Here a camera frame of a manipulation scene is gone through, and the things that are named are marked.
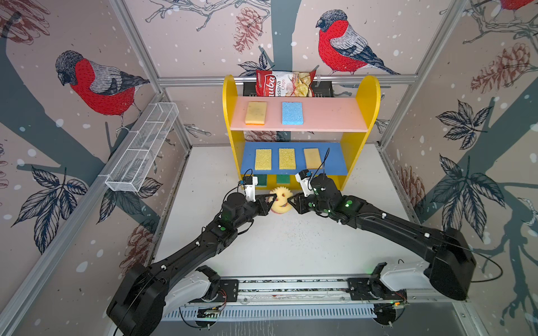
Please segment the yellow shelf unit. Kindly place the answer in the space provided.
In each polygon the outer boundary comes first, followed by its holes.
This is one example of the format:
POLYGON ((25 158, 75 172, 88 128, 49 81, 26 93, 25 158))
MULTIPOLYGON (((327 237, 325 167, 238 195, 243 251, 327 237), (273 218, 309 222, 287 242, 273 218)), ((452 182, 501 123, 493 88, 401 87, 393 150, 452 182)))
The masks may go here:
POLYGON ((316 169, 335 181, 343 190, 350 179, 354 166, 367 142, 381 107, 381 86, 374 76, 363 78, 353 98, 334 97, 241 97, 232 76, 225 77, 222 94, 224 120, 230 139, 235 167, 239 177, 248 174, 266 174, 266 190, 280 186, 276 182, 278 174, 290 175, 290 189, 297 189, 295 178, 306 169, 304 148, 318 148, 322 166, 316 169), (246 125, 245 114, 248 102, 267 102, 265 125, 246 125), (301 102, 303 105, 302 125, 282 124, 282 103, 301 102), (314 141, 248 141, 246 131, 258 132, 336 132, 342 135, 338 142, 314 141), (256 171, 256 149, 272 150, 272 169, 256 171), (293 148, 296 156, 295 170, 279 169, 279 149, 293 148))

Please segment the light green sponge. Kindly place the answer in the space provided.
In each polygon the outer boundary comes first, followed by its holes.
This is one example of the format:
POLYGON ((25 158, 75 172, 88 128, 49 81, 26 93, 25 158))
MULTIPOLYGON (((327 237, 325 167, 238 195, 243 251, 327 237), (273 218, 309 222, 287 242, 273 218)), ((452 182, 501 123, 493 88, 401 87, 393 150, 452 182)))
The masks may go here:
POLYGON ((291 183, 290 175, 287 174, 278 174, 276 176, 277 184, 289 185, 291 183))

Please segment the blue sponge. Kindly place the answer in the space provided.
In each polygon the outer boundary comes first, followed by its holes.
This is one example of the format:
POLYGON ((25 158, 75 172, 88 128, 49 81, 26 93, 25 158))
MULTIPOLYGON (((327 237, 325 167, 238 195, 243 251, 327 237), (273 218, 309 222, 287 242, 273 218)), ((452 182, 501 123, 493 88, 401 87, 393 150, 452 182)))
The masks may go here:
POLYGON ((302 125, 303 105, 301 102, 283 102, 282 103, 282 124, 283 125, 302 125))

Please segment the aluminium rail frame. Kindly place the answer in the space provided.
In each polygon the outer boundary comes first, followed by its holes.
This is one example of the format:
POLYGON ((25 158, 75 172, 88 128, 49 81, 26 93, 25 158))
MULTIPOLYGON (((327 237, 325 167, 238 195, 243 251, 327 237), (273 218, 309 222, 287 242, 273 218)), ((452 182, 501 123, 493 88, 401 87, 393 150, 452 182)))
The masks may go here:
POLYGON ((239 280, 239 294, 237 302, 224 303, 191 303, 190 294, 195 293, 194 283, 190 276, 185 277, 176 284, 163 298, 156 302, 164 310, 174 310, 186 305, 205 305, 215 307, 220 305, 322 305, 322 304, 381 304, 394 303, 453 303, 454 300, 441 295, 432 288, 412 288, 406 290, 407 301, 373 300, 352 301, 347 290, 347 279, 361 277, 365 274, 345 274, 333 276, 307 276, 307 277, 222 277, 239 280))

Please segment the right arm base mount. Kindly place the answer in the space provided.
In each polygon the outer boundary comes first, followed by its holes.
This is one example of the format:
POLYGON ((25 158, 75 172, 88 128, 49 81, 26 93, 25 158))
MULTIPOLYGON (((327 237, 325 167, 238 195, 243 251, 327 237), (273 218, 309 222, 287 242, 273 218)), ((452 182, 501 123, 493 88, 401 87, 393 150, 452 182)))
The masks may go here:
POLYGON ((407 301, 405 289, 392 291, 381 281, 381 272, 387 263, 378 263, 371 274, 348 278, 346 292, 352 301, 393 300, 407 301))

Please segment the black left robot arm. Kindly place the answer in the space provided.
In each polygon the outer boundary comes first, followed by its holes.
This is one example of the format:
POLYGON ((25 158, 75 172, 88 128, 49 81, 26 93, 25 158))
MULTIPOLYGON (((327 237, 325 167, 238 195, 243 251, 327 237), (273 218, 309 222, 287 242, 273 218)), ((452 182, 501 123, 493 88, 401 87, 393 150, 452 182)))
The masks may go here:
POLYGON ((150 335, 160 323, 165 297, 172 287, 206 260, 220 254, 241 234, 238 228, 269 215, 277 194, 261 194, 248 200, 232 188, 219 212, 191 243, 156 263, 135 264, 125 275, 106 315, 124 335, 150 335))

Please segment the tan sponge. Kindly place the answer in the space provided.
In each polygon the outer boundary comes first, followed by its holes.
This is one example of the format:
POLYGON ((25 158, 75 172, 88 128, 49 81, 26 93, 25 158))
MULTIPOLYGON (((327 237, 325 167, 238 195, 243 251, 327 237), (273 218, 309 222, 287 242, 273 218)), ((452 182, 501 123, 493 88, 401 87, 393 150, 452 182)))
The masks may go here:
POLYGON ((246 125, 265 125, 267 102, 248 102, 245 114, 246 125))

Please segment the red cassava chips bag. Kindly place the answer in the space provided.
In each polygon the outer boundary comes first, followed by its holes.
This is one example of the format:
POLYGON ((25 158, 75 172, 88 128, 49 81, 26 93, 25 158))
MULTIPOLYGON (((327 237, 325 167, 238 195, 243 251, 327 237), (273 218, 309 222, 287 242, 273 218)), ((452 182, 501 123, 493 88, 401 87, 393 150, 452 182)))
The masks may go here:
POLYGON ((312 97, 316 71, 256 71, 256 94, 259 97, 312 97))

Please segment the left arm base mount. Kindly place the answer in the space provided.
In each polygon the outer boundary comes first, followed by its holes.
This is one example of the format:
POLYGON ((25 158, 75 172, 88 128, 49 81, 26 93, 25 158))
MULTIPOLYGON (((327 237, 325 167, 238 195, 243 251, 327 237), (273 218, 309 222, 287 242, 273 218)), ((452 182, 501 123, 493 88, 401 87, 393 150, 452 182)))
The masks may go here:
POLYGON ((222 278, 209 266, 198 267, 190 280, 194 283, 195 293, 190 294, 189 304, 238 301, 239 280, 222 278))

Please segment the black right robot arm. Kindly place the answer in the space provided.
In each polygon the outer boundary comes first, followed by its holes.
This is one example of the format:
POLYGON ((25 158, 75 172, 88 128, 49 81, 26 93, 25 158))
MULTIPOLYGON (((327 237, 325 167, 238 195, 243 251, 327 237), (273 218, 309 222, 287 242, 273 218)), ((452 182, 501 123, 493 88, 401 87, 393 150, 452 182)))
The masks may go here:
POLYGON ((299 214, 313 211, 408 249, 427 263, 422 274, 433 289, 453 300, 467 299, 476 260, 460 231, 424 227, 382 211, 361 198, 343 195, 325 174, 315 176, 304 169, 295 178, 302 192, 289 198, 288 203, 299 214))

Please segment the dark green sponge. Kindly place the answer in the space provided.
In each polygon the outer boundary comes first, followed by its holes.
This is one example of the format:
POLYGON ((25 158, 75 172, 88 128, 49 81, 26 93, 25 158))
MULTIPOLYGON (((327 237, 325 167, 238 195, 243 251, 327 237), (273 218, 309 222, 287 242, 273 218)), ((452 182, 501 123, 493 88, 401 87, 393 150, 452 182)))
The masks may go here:
POLYGON ((266 187, 267 186, 267 175, 266 174, 257 174, 256 178, 258 180, 257 186, 259 187, 266 187))

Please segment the orange yellow sponge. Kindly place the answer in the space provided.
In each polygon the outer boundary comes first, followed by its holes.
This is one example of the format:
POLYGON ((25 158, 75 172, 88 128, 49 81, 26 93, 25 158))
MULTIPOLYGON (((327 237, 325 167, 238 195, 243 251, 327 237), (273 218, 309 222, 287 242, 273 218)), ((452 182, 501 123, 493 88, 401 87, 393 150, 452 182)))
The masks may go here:
POLYGON ((305 166, 309 170, 316 170, 322 164, 318 148, 304 148, 305 166))

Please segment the round smiley face sponge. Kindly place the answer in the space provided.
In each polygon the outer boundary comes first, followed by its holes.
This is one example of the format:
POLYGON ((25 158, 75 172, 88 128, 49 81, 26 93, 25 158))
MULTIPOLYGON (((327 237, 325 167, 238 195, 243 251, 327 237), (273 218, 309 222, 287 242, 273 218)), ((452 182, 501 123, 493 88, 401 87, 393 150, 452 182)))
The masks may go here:
POLYGON ((273 203, 271 211, 276 214, 286 214, 291 211, 293 207, 289 203, 289 198, 293 196, 290 189, 286 187, 277 187, 273 189, 270 194, 275 194, 276 197, 272 197, 270 201, 273 203))

